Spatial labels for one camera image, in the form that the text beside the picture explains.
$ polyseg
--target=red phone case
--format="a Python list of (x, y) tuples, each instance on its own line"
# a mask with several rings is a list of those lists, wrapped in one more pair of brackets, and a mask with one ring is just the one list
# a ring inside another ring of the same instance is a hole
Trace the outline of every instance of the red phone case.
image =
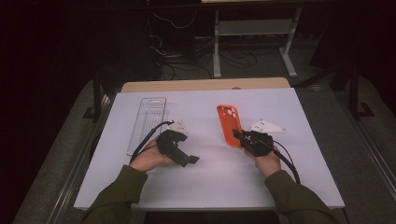
[(219, 120), (225, 141), (232, 147), (241, 147), (239, 139), (233, 136), (233, 130), (242, 132), (238, 110), (233, 105), (218, 105)]

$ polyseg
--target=person's right hand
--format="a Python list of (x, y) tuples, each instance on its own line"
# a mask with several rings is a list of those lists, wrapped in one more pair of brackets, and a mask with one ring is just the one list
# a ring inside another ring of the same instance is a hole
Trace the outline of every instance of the person's right hand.
[(259, 169), (260, 173), (262, 173), (265, 178), (281, 169), (280, 159), (274, 152), (270, 152), (268, 155), (261, 157), (255, 157), (247, 150), (245, 150), (245, 154), (254, 160), (257, 169)]

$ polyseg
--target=white plastic part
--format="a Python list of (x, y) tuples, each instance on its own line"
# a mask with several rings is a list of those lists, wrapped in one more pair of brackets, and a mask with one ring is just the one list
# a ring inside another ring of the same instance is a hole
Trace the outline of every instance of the white plastic part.
[(285, 133), (286, 129), (281, 128), (271, 122), (260, 119), (256, 123), (254, 123), (250, 130), (257, 133)]
[(186, 125), (184, 124), (183, 120), (176, 121), (175, 123), (171, 124), (168, 126), (169, 130), (172, 130), (174, 132), (178, 133), (184, 133), (188, 134), (189, 130), (187, 129)]

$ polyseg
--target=olive green sleeve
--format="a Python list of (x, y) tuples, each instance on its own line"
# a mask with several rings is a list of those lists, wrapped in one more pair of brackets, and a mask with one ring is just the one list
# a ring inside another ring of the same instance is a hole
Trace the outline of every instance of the olive green sleeve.
[(99, 193), (82, 223), (129, 223), (131, 204), (138, 203), (148, 175), (124, 165), (117, 179)]
[(278, 171), (265, 180), (276, 204), (276, 211), (290, 223), (338, 223), (332, 210), (307, 187), (296, 184), (286, 171)]

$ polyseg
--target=clear plastic tray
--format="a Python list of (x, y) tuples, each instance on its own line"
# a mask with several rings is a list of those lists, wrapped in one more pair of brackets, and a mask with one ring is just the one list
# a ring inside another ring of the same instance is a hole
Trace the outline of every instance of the clear plastic tray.
[[(134, 131), (128, 146), (128, 155), (134, 154), (134, 151), (148, 135), (148, 133), (158, 124), (168, 119), (168, 111), (166, 109), (166, 98), (143, 98), (140, 102), (139, 112), (134, 123)], [(157, 129), (157, 132), (151, 136), (149, 140), (157, 137), (166, 126)]]

